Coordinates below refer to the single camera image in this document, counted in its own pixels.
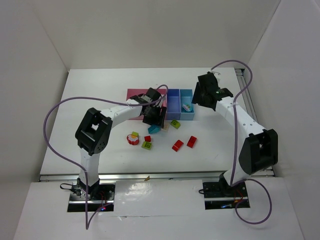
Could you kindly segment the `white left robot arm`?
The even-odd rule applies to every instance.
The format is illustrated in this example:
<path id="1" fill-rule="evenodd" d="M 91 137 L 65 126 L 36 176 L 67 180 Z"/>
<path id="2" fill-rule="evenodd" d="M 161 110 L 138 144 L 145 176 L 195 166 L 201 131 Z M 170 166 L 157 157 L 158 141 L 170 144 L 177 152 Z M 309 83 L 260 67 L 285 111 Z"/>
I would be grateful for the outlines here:
<path id="1" fill-rule="evenodd" d="M 125 103 L 104 110 L 87 110 L 75 133 L 80 148 L 82 166 L 77 185 L 89 196 L 98 191 L 100 184 L 99 161 L 106 148 L 112 128 L 139 116 L 149 125 L 164 127 L 167 108 L 162 106 L 164 95 L 149 88 L 146 93 L 131 96 Z"/>

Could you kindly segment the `red flower lego piece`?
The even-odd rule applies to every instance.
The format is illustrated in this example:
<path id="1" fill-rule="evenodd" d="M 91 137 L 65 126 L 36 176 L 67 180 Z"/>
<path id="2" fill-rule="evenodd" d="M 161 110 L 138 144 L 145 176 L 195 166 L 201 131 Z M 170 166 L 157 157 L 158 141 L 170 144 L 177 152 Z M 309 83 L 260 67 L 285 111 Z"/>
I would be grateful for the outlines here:
<path id="1" fill-rule="evenodd" d="M 140 143 L 139 137 L 133 134 L 128 134 L 126 140 L 130 145 L 133 146 L 136 146 Z"/>

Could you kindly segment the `small red lego brick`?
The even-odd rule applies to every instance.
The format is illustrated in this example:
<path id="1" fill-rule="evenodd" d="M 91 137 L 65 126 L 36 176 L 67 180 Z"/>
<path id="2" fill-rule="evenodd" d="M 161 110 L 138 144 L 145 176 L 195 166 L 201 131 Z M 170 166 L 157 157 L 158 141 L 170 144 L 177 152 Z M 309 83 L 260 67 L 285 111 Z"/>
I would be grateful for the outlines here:
<path id="1" fill-rule="evenodd" d="M 151 142 L 152 141 L 152 139 L 151 139 L 151 137 L 148 135 L 148 136 L 145 136 L 144 137 L 144 140 L 146 141 L 146 142 Z"/>

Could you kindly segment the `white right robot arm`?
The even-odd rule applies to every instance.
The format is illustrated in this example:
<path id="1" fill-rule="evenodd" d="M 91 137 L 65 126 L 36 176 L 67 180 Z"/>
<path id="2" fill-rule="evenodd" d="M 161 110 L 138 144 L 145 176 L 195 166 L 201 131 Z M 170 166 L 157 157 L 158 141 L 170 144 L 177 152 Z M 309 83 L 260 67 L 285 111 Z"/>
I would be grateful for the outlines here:
<path id="1" fill-rule="evenodd" d="M 212 72 L 198 77 L 192 103 L 213 109 L 234 128 L 234 153 L 230 170 L 219 176 L 214 187 L 224 197 L 252 174 L 278 163 L 278 134 L 257 123 L 227 88 L 220 88 Z"/>

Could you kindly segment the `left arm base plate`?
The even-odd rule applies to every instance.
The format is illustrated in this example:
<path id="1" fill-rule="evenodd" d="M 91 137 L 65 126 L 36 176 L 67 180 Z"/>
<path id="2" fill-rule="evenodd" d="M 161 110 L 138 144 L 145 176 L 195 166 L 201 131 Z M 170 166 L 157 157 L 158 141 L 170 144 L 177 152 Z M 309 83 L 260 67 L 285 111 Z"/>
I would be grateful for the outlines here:
<path id="1" fill-rule="evenodd" d="M 78 185 L 66 184 L 64 190 L 70 191 L 67 212 L 85 212 L 85 192 Z M 114 183 L 100 184 L 88 196 L 88 212 L 95 212 L 101 208 L 100 212 L 113 212 L 116 185 Z"/>

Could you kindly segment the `red curved lego brick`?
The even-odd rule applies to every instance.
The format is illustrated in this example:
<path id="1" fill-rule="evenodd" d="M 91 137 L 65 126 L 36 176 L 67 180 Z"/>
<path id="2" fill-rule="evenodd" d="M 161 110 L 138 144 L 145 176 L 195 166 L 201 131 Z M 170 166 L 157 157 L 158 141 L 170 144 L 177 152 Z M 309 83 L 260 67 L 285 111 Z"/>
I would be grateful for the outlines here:
<path id="1" fill-rule="evenodd" d="M 177 140 L 174 145 L 172 146 L 172 149 L 177 152 L 182 146 L 184 145 L 184 143 L 181 140 Z"/>

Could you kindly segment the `small green lego brick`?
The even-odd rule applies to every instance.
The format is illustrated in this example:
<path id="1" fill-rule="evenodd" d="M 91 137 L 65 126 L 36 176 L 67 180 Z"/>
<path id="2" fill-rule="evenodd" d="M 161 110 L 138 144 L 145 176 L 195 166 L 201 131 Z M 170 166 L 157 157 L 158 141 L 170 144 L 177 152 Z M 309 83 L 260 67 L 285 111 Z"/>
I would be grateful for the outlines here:
<path id="1" fill-rule="evenodd" d="M 142 146 L 141 146 L 143 149 L 146 149 L 146 150 L 151 150 L 152 148 L 152 143 L 151 142 L 148 142 L 148 141 L 144 141 L 142 143 Z"/>

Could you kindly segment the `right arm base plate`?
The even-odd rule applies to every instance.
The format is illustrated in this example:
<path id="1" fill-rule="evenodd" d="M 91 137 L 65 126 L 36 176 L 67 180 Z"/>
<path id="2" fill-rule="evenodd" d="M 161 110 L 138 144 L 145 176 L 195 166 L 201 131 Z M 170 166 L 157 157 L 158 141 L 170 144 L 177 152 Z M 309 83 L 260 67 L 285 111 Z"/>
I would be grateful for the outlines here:
<path id="1" fill-rule="evenodd" d="M 203 182 L 198 193 L 204 197 L 206 210 L 250 208 L 250 202 L 245 183 L 232 187 L 226 192 L 220 189 L 218 182 Z"/>

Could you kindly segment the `teal lego brick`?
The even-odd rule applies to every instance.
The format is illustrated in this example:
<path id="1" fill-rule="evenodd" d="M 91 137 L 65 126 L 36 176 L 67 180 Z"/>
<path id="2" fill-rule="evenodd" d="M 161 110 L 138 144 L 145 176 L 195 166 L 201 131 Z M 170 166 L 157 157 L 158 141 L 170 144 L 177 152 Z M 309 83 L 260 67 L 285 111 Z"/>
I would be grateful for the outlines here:
<path id="1" fill-rule="evenodd" d="M 161 128 L 157 125 L 151 125 L 147 130 L 148 130 L 148 133 L 151 135 L 151 134 L 158 133 L 161 130 Z"/>

